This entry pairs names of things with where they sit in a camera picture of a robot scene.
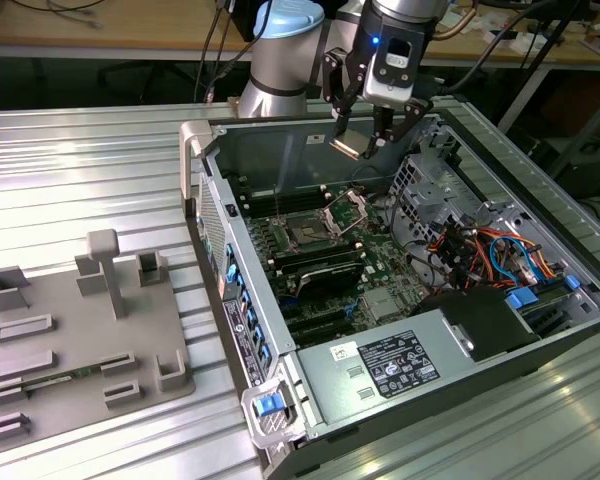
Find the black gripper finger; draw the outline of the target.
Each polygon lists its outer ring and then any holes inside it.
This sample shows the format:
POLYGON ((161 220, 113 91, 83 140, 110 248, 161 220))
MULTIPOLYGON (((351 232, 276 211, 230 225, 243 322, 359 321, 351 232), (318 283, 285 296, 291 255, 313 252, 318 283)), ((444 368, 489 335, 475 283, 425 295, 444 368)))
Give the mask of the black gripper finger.
POLYGON ((402 122, 395 124, 393 109, 375 106, 373 108, 374 131, 363 153, 363 158, 370 159, 387 142, 396 143, 401 140, 432 107, 431 100, 411 98, 403 107, 402 122))
POLYGON ((346 131, 353 105, 365 80, 365 64, 349 57, 340 47, 332 48, 323 55, 322 95, 332 106, 332 116, 336 120, 334 136, 346 131))

